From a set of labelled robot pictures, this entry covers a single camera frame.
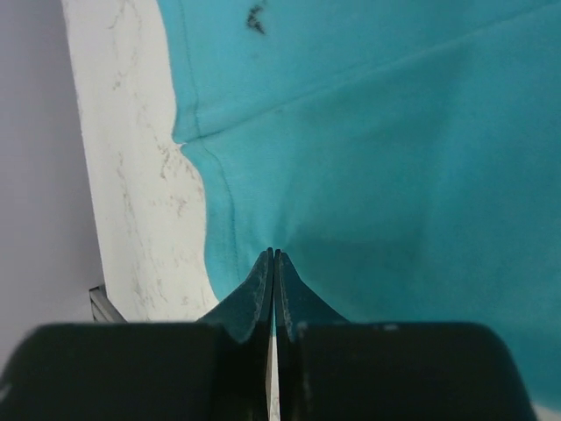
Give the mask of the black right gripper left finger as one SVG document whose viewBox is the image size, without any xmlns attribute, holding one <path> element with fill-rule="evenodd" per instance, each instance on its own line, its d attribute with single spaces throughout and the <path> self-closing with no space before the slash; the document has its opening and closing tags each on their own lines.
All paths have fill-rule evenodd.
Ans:
<svg viewBox="0 0 561 421">
<path fill-rule="evenodd" d="M 1 375 L 4 420 L 265 420 L 273 252 L 194 322 L 51 324 Z"/>
</svg>

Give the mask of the teal t shirt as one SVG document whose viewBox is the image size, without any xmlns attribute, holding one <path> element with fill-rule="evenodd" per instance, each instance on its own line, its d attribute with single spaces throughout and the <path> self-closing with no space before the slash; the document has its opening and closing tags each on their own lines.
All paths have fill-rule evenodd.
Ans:
<svg viewBox="0 0 561 421">
<path fill-rule="evenodd" d="M 268 247 L 353 321 L 468 320 L 560 406 L 560 4 L 162 1 L 227 297 Z"/>
</svg>

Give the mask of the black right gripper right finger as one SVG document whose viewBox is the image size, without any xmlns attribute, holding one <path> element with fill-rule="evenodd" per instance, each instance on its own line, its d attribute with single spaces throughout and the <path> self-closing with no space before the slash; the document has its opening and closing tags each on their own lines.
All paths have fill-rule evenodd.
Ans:
<svg viewBox="0 0 561 421">
<path fill-rule="evenodd" d="M 284 420 L 533 420 L 504 342 L 464 322 L 357 324 L 274 256 Z"/>
</svg>

